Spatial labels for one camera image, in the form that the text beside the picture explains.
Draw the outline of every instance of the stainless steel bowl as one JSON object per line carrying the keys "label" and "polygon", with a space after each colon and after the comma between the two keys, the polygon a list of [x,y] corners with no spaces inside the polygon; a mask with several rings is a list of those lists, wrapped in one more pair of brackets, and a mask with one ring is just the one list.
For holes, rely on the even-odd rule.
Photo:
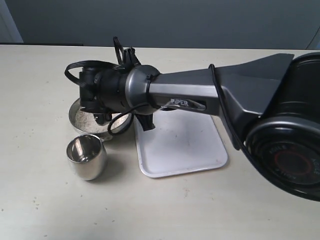
{"label": "stainless steel bowl", "polygon": [[[95,135],[98,138],[100,138],[102,141],[110,141],[113,136],[111,136],[108,131],[104,131],[104,132],[87,132],[87,131],[83,131],[79,128],[76,127],[75,125],[75,119],[76,119],[76,113],[78,112],[79,108],[80,108],[80,98],[78,98],[70,107],[69,109],[69,121],[72,124],[73,128],[81,135],[84,134],[91,134],[91,135]],[[118,133],[119,131],[121,131],[125,126],[127,126],[130,123],[130,118],[131,118],[131,114],[127,115],[127,119],[118,127],[112,129],[112,132],[114,133]]]}

